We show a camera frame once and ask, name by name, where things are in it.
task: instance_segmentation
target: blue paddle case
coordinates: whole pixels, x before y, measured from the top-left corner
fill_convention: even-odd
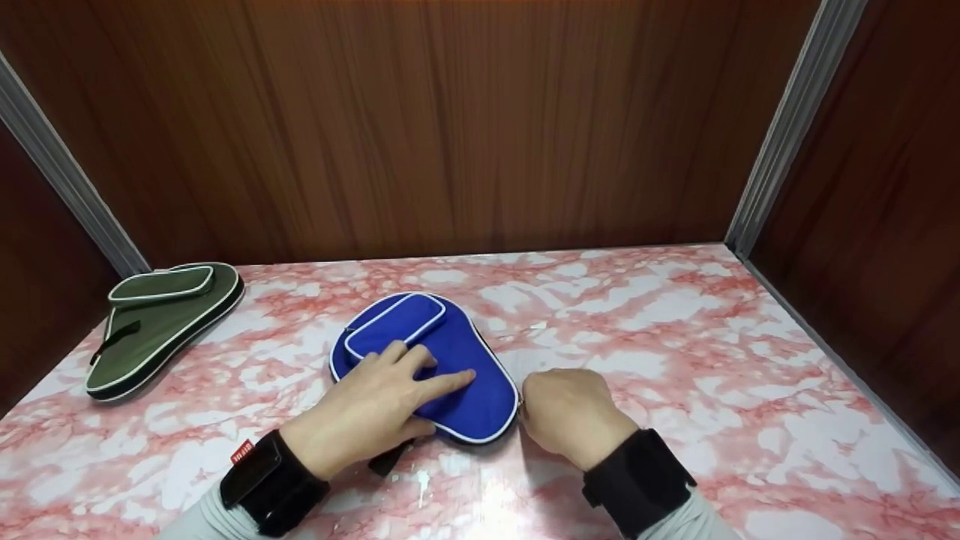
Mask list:
[[[425,292],[394,294],[354,317],[330,352],[330,372],[339,381],[369,353],[381,353],[394,340],[422,344],[437,367],[423,368],[417,380],[473,369],[476,379],[462,390],[421,406],[415,414],[437,426],[437,434],[471,445],[503,435],[516,417],[519,393],[513,380],[464,311],[442,296]]]

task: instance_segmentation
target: wood grain panel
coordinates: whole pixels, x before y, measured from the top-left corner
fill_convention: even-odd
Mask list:
[[[816,0],[0,3],[166,266],[722,238]]]
[[[958,24],[870,2],[751,258],[960,473]]]
[[[0,124],[0,416],[107,314],[100,250]]]

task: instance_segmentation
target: right hand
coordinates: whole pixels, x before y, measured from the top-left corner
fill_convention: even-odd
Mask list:
[[[587,369],[551,369],[527,377],[520,419],[544,450],[584,472],[639,429],[616,408],[603,377]]]

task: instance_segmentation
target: white trim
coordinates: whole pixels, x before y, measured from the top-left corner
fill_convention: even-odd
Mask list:
[[[237,285],[237,283],[240,281],[240,274],[237,272],[236,268],[233,268],[233,267],[230,266],[229,264],[225,264],[225,263],[222,263],[222,262],[202,262],[202,263],[198,263],[198,265],[200,265],[200,266],[208,265],[208,266],[210,266],[210,267],[212,267],[212,266],[214,266],[214,265],[221,265],[221,266],[226,266],[226,267],[230,268],[231,270],[233,270],[233,283],[230,285],[230,289],[229,289],[229,290],[233,290],[233,287],[235,287],[235,286]],[[181,265],[178,265],[178,266],[174,266],[173,268],[170,268],[170,270],[176,270],[176,269],[182,268],[182,267],[184,267],[184,266],[186,266],[186,265],[185,265],[185,264],[181,264]],[[233,305],[231,305],[230,308],[229,308],[227,311],[225,311],[225,313],[226,313],[226,312],[229,312],[231,309],[233,309],[234,307],[236,307],[237,303],[240,302],[240,299],[243,298],[243,293],[244,293],[244,292],[246,292],[246,291],[241,291],[241,294],[240,294],[240,296],[237,297],[236,302],[234,302]],[[200,319],[206,317],[206,315],[207,315],[210,311],[212,311],[213,309],[215,309],[216,307],[219,307],[219,306],[220,306],[220,304],[214,304],[214,305],[211,306],[209,309],[207,309],[206,311],[204,311],[203,313],[201,313],[201,314],[200,314],[197,318],[195,318],[189,325],[185,325],[185,326],[183,327],[183,330],[175,333],[175,334],[172,335],[169,339],[167,339],[166,341],[164,341],[162,345],[160,345],[159,347],[155,348],[152,353],[150,353],[142,362],[139,363],[139,365],[136,366],[136,368],[130,370],[130,372],[128,372],[127,375],[121,377],[120,379],[114,380],[114,381],[111,382],[110,384],[104,384],[104,385],[102,385],[102,386],[97,386],[97,387],[95,387],[95,388],[91,388],[91,387],[90,387],[90,376],[93,375],[93,370],[97,367],[96,363],[94,363],[94,364],[93,364],[93,368],[91,368],[90,371],[86,374],[86,380],[84,381],[84,387],[86,388],[86,391],[87,391],[87,392],[97,392],[97,391],[100,391],[100,390],[105,390],[105,389],[107,389],[107,388],[110,388],[110,387],[112,387],[112,386],[115,386],[115,385],[119,384],[120,382],[123,382],[123,381],[129,379],[129,378],[132,377],[135,373],[137,373],[137,372],[140,370],[140,368],[142,368],[144,365],[146,365],[147,362],[149,362],[150,360],[152,360],[152,359],[154,358],[154,356],[156,356],[156,353],[157,353],[160,349],[166,347],[166,346],[169,345],[172,341],[174,341],[175,339],[177,339],[178,337],[180,337],[181,335],[183,335],[183,333],[186,332],[186,330],[190,328],[190,325],[192,325],[192,324],[196,323],[197,321],[199,321]],[[116,313],[116,308],[110,310],[110,316],[107,318],[107,327],[104,329],[104,339],[107,339],[107,338],[110,336],[110,331],[112,330],[112,326],[113,326],[113,314],[114,314],[114,313]],[[192,339],[192,338],[195,337],[197,334],[199,334],[201,331],[205,330],[205,329],[208,328],[210,325],[212,325],[213,323],[215,323],[215,322],[217,322],[217,321],[219,321],[219,320],[220,320],[220,319],[217,318],[217,319],[214,319],[213,321],[210,321],[209,324],[207,324],[207,325],[199,328],[198,330],[194,331],[187,339]],[[128,390],[127,392],[124,392],[123,394],[121,394],[121,395],[119,395],[119,396],[116,396],[116,397],[113,397],[113,398],[109,398],[109,399],[105,399],[105,400],[97,399],[97,401],[98,401],[98,402],[110,402],[110,401],[113,401],[113,400],[119,400],[120,398],[122,398],[122,397],[126,396],[127,394],[130,394],[131,392],[133,392],[133,390],[135,390],[136,388],[139,388],[140,386],[142,386],[147,380],[150,380],[150,378],[154,375],[154,373],[156,373],[156,372],[157,372],[161,367],[163,367],[164,365],[166,365],[166,362],[161,362],[160,365],[157,366],[157,368],[154,370],[153,373],[150,374],[149,377],[145,378],[145,379],[143,380],[143,382],[141,382],[140,384],[138,384],[138,385],[135,386],[134,388],[131,388],[131,389]]]
[[[129,296],[125,298],[117,298],[115,296],[117,289],[119,289],[120,287],[122,287],[124,284],[128,282],[132,282],[133,280],[148,279],[154,276],[166,276],[170,274],[184,274],[186,272],[191,272],[193,270],[206,270],[206,277],[204,278],[203,282],[201,282],[199,285],[191,289],[179,290],[176,292],[163,292],[159,294],[147,294],[143,296]],[[204,289],[204,287],[206,287],[210,283],[210,280],[212,279],[213,279],[212,266],[193,266],[190,268],[178,268],[176,270],[157,270],[149,274],[137,274],[136,276],[130,276],[129,278],[126,278],[125,280],[121,281],[110,290],[110,292],[107,294],[107,300],[111,301],[112,303],[113,302],[126,303],[126,302],[137,302],[140,300],[162,300],[164,298],[175,298],[178,296],[186,296],[189,294],[193,294],[195,292],[200,292],[201,290]]]
[[[432,296],[432,297],[435,297],[435,298],[439,298],[439,299],[441,299],[441,300],[446,300],[447,302],[450,302],[451,304],[453,304],[454,306],[456,306],[456,307],[457,307],[458,309],[460,309],[461,311],[464,311],[464,309],[463,309],[462,307],[460,307],[459,304],[457,304],[456,302],[453,302],[453,301],[450,300],[449,298],[446,298],[446,297],[441,296],[441,295],[439,295],[439,294],[425,293],[425,292],[422,292],[422,291],[405,291],[405,292],[398,292],[398,293],[396,293],[396,294],[391,294],[390,296],[385,296],[385,297],[381,298],[380,300],[377,300],[377,301],[374,302],[373,304],[370,304],[369,306],[365,307],[362,311],[360,311],[360,313],[358,313],[356,316],[354,316],[352,319],[350,319],[350,322],[347,323],[347,328],[350,328],[350,325],[352,325],[353,322],[356,321],[356,320],[360,317],[360,315],[363,315],[364,311],[366,311],[367,309],[370,309],[371,307],[373,307],[373,306],[375,306],[375,305],[383,302],[384,300],[387,300],[387,299],[389,299],[389,298],[394,298],[395,296],[408,295],[408,294],[414,294],[414,293],[426,294],[427,296]],[[514,421],[514,418],[516,418],[516,411],[517,411],[517,410],[519,409],[519,407],[520,407],[520,393],[516,390],[516,384],[514,384],[513,378],[510,377],[510,374],[507,373],[507,370],[503,369],[503,364],[500,363],[500,360],[496,357],[496,355],[493,353],[493,351],[490,350],[490,347],[487,345],[487,342],[484,341],[483,337],[480,337],[480,333],[477,331],[476,325],[473,324],[473,321],[471,321],[469,317],[467,317],[467,320],[468,320],[468,322],[470,322],[470,329],[473,330],[473,334],[476,336],[477,340],[480,341],[480,344],[483,345],[484,349],[487,350],[487,353],[490,355],[490,358],[493,359],[493,363],[496,364],[496,367],[500,368],[500,371],[503,373],[503,377],[506,378],[506,380],[510,383],[510,387],[514,389],[514,411],[510,414],[510,420],[509,420],[508,422],[505,422],[505,423],[503,424],[503,426],[501,426],[500,429],[497,430],[496,433],[494,433],[493,435],[491,435],[491,436],[489,436],[489,437],[485,437],[485,438],[483,438],[483,439],[474,439],[473,437],[467,437],[467,436],[463,435],[462,433],[460,433],[460,432],[458,432],[458,431],[456,431],[456,430],[453,430],[453,429],[451,429],[451,428],[448,428],[447,426],[444,426],[443,424],[439,424],[439,423],[434,422],[434,421],[432,421],[432,420],[430,421],[430,423],[433,424],[434,426],[436,426],[437,429],[439,429],[439,430],[444,430],[444,431],[446,431],[447,433],[449,433],[449,434],[457,437],[458,439],[467,441],[467,442],[469,442],[470,444],[487,444],[487,443],[489,443],[489,442],[492,442],[493,440],[496,440],[500,435],[502,435],[503,432],[506,431],[507,428],[510,427],[510,425],[511,425],[512,422]],[[336,370],[336,368],[334,367],[334,362],[333,362],[333,353],[336,351],[336,349],[337,349],[337,347],[336,347],[336,341],[334,341],[333,347],[330,348],[330,360],[329,360],[329,364],[330,364],[330,374],[333,375],[333,379],[335,379],[337,382],[340,382],[340,379],[342,379],[342,377],[340,377],[340,374],[337,373],[337,370]]]
[[[433,303],[436,304],[437,306],[440,306],[440,313],[437,313],[437,315],[436,315],[435,317],[429,319],[427,322],[423,323],[423,325],[422,325],[420,328],[416,329],[413,333],[411,333],[410,335],[408,335],[408,336],[406,336],[406,337],[403,338],[403,342],[406,343],[407,345],[410,345],[410,342],[411,342],[411,341],[413,341],[414,339],[416,339],[417,337],[419,337],[426,329],[430,328],[434,323],[437,322],[438,319],[440,319],[441,317],[443,317],[444,314],[446,313],[446,306],[444,306],[444,303],[438,301],[436,298],[433,298],[433,297],[430,296],[429,294],[423,294],[423,293],[421,293],[421,292],[412,292],[412,293],[404,296],[403,298],[399,299],[399,300],[396,301],[392,306],[387,307],[386,309],[384,309],[382,313],[380,313],[379,315],[373,317],[373,319],[367,321],[367,323],[364,324],[364,326],[356,329],[356,330],[353,331],[350,335],[348,335],[348,336],[347,336],[347,339],[344,339],[344,348],[347,349],[347,351],[348,351],[351,355],[353,355],[353,357],[356,358],[357,361],[362,360],[363,357],[364,357],[364,355],[361,355],[361,354],[357,353],[355,350],[353,350],[353,347],[350,347],[350,339],[351,339],[352,337],[356,337],[357,334],[359,334],[360,332],[362,332],[362,331],[363,331],[366,327],[368,327],[369,325],[375,323],[377,320],[380,319],[380,317],[383,317],[383,316],[386,315],[387,313],[393,311],[395,307],[399,306],[400,304],[403,304],[404,302],[410,300],[411,298],[413,298],[413,297],[415,297],[415,296],[426,298],[426,299],[429,300],[430,302],[433,302]]]

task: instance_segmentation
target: red label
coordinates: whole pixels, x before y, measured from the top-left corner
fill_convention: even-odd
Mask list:
[[[250,442],[250,439],[247,439],[240,445],[240,448],[230,456],[230,461],[236,465],[245,455],[249,454],[251,450],[253,450],[253,443]]]

